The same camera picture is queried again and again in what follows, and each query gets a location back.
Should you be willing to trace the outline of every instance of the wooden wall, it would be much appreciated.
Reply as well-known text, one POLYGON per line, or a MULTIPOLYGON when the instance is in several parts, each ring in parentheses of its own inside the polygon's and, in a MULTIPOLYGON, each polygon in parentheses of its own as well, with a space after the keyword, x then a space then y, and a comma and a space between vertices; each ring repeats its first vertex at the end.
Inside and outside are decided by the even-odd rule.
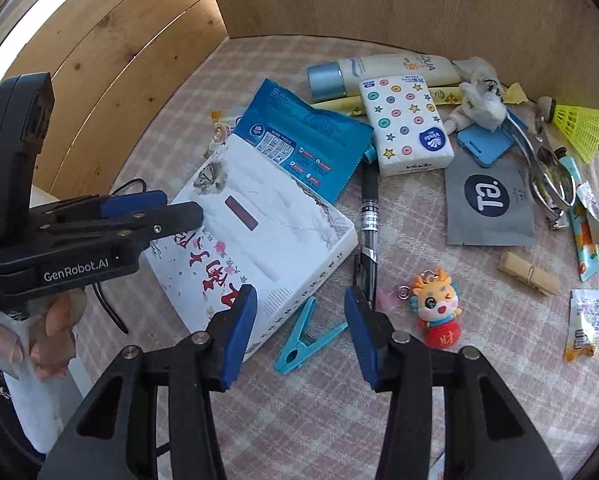
POLYGON ((53 76, 34 184, 58 198, 108 193, 154 116, 225 37, 215 0, 68 0, 5 76, 53 76))
POLYGON ((531 98, 599 108, 591 0, 217 0, 228 34, 375 41, 449 59, 481 56, 531 98))

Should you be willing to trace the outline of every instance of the bright light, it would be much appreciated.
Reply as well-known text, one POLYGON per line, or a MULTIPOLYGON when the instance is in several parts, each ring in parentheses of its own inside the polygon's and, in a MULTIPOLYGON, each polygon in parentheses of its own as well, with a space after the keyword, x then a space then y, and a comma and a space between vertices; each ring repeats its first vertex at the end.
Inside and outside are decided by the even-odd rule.
POLYGON ((17 54, 66 0, 38 0, 0 45, 0 81, 17 54))

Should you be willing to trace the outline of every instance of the human hand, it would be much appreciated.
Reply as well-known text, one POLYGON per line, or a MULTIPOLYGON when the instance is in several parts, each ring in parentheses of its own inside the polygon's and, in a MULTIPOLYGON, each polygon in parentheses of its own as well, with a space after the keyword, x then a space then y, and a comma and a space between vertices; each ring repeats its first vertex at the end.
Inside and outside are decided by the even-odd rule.
MULTIPOLYGON (((46 315, 28 329, 30 348, 26 354, 35 364, 35 374, 44 381, 49 377, 65 377, 68 362, 75 357, 72 328, 86 309, 86 293, 81 289, 64 292, 50 306, 46 315)), ((0 325, 0 358, 13 364, 24 359, 24 349, 17 336, 0 325)))

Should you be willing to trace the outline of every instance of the white box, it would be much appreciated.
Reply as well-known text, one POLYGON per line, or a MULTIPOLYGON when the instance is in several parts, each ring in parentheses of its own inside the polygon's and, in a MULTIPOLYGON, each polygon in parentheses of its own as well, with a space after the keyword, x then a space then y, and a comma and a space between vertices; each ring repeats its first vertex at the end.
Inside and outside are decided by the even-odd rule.
POLYGON ((155 241, 148 260, 191 332, 229 308, 242 283, 254 286, 246 358, 357 246, 350 220, 239 136, 228 137, 172 203, 189 201, 204 209, 204 225, 155 241))
POLYGON ((423 77, 391 75, 359 83, 375 130, 382 176, 439 170, 454 156, 437 107, 423 77))

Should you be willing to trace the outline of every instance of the gray packet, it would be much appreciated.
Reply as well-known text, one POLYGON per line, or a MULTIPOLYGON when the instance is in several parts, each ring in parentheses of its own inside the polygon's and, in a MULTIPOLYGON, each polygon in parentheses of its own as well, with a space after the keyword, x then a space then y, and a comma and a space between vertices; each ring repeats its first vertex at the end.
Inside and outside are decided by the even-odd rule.
POLYGON ((535 244, 527 168, 502 159, 482 168, 470 155, 457 154, 444 178, 449 245, 535 244))

